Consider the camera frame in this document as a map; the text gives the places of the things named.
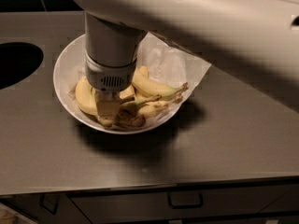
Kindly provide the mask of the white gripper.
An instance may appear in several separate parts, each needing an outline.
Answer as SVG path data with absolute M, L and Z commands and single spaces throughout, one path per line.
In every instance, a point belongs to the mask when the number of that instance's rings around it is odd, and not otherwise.
M 136 61 L 125 66 L 106 66 L 92 59 L 85 52 L 85 74 L 94 94 L 97 119 L 103 126 L 112 126 L 116 121 L 121 106 L 118 91 L 127 89 L 133 80 Z

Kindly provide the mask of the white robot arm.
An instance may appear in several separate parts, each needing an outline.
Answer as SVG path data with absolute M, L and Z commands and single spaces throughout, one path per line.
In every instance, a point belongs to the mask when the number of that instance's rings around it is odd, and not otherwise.
M 299 108 L 297 0 L 74 0 L 85 12 L 86 68 L 104 94 L 129 86 L 152 33 Z

